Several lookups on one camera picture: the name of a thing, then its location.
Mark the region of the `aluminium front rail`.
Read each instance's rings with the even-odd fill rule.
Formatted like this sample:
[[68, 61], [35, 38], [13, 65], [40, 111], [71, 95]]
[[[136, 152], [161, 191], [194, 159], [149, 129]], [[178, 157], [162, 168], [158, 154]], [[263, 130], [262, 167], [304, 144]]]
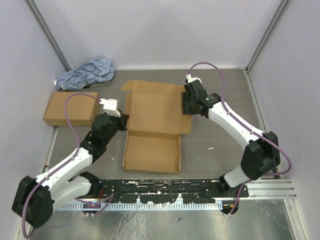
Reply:
[[[235, 187], [239, 188], [237, 196], [240, 198], [258, 198], [258, 199], [277, 199], [277, 198], [295, 198], [296, 194], [293, 188], [291, 181], [284, 179], [261, 179], [253, 182], [248, 182], [243, 185], [243, 187]], [[235, 198], [217, 198], [217, 200], [231, 200], [234, 201]], [[108, 200], [112, 201], [113, 196], [110, 195], [104, 199], [80, 199], [79, 197], [74, 198], [72, 200], [80, 200], [80, 201], [89, 201], [96, 200], [100, 203], [105, 203]], [[176, 201], [183, 201], [181, 197], [179, 197]]]

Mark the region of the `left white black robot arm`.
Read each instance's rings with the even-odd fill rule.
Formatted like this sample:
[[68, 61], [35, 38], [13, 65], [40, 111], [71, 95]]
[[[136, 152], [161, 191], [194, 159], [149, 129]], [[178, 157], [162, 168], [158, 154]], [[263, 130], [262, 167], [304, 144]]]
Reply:
[[99, 179], [89, 172], [75, 174], [98, 160], [118, 131], [125, 131], [129, 115], [98, 114], [91, 131], [76, 149], [50, 170], [32, 178], [25, 176], [18, 185], [12, 211], [35, 229], [42, 227], [54, 210], [81, 196], [100, 194]]

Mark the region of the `brown cardboard box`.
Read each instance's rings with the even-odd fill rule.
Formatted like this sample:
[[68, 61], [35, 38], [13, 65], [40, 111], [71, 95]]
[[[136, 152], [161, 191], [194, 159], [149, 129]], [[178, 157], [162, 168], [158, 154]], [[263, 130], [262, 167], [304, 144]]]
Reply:
[[90, 126], [99, 109], [99, 94], [89, 92], [94, 98], [85, 95], [76, 95], [67, 99], [73, 92], [57, 91], [51, 95], [43, 119], [49, 126], [67, 126], [65, 111], [72, 126]]

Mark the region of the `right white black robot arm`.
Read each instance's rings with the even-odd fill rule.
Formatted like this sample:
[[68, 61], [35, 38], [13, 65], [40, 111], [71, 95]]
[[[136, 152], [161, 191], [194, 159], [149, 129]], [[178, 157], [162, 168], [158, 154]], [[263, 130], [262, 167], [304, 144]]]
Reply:
[[219, 190], [232, 197], [238, 186], [257, 180], [280, 163], [278, 137], [273, 132], [264, 133], [236, 114], [221, 97], [207, 94], [199, 78], [187, 79], [182, 97], [184, 115], [201, 115], [221, 126], [243, 149], [240, 164], [219, 178]]

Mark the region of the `aluminium frame post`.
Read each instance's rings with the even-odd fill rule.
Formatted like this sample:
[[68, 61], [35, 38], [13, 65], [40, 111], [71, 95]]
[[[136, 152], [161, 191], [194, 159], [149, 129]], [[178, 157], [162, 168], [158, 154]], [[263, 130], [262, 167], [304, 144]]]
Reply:
[[42, 30], [44, 36], [48, 40], [51, 48], [55, 52], [56, 56], [58, 57], [59, 61], [63, 65], [66, 71], [70, 71], [71, 67], [65, 58], [61, 48], [59, 47], [54, 35], [52, 34], [50, 28], [48, 27], [44, 17], [42, 16], [39, 8], [37, 7], [34, 0], [25, 0], [24, 1], [29, 8], [30, 12], [32, 13], [33, 17], [35, 18], [37, 24], [39, 25], [40, 29]]
[[262, 38], [260, 39], [257, 47], [255, 48], [255, 51], [253, 52], [252, 57], [250, 58], [246, 68], [245, 68], [245, 72], [247, 74], [250, 73], [250, 71], [252, 70], [252, 68], [254, 67], [256, 61], [258, 60], [262, 50], [264, 49], [264, 47], [266, 46], [268, 40], [270, 39], [270, 37], [272, 36], [274, 30], [276, 29], [280, 19], [282, 18], [283, 14], [285, 13], [286, 9], [288, 8], [288, 6], [290, 5], [292, 1], [291, 0], [281, 0], [279, 5], [277, 6], [270, 22], [268, 23]]

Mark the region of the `left aluminium frame post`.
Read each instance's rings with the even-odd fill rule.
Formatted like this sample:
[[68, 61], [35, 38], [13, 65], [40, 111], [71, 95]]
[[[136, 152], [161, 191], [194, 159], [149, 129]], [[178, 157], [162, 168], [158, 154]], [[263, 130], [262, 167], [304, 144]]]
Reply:
[[70, 71], [71, 67], [65, 58], [61, 48], [59, 47], [54, 35], [52, 34], [50, 28], [48, 27], [44, 17], [42, 16], [39, 8], [37, 7], [34, 0], [25, 0], [24, 1], [29, 8], [30, 12], [32, 13], [33, 17], [35, 18], [37, 24], [39, 25], [40, 29], [42, 30], [44, 36], [48, 40], [51, 48], [55, 52], [56, 56], [58, 57], [59, 61], [63, 65], [66, 71]]

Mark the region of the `blue white striped cloth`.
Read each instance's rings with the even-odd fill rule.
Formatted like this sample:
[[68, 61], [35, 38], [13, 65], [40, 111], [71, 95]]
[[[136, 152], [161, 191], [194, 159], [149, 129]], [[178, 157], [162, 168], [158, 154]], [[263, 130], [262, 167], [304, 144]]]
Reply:
[[57, 91], [64, 92], [109, 86], [115, 73], [109, 58], [95, 57], [76, 69], [60, 74], [53, 84]]

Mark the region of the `right aluminium frame post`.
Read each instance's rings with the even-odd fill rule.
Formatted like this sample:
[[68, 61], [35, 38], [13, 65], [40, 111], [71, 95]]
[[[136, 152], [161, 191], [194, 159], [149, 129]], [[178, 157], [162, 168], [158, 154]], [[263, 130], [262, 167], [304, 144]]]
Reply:
[[283, 14], [285, 13], [286, 9], [288, 8], [288, 6], [290, 5], [292, 1], [291, 0], [281, 0], [279, 5], [277, 6], [270, 22], [268, 23], [262, 38], [260, 39], [257, 47], [255, 48], [255, 51], [253, 52], [252, 57], [250, 58], [246, 68], [245, 68], [245, 72], [247, 74], [250, 73], [250, 71], [252, 70], [252, 68], [254, 67], [256, 61], [258, 60], [262, 50], [264, 49], [264, 47], [266, 46], [268, 40], [270, 39], [270, 37], [272, 36], [274, 30], [276, 29], [280, 19], [282, 18]]

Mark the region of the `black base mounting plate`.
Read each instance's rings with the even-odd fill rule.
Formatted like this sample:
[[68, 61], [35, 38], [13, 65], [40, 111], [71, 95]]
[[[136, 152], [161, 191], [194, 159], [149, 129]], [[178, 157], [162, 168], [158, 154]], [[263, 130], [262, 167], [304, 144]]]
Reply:
[[102, 200], [113, 196], [112, 203], [143, 204], [174, 203], [179, 197], [183, 204], [215, 203], [217, 198], [234, 199], [239, 188], [223, 192], [216, 179], [102, 179], [94, 194], [79, 198]]

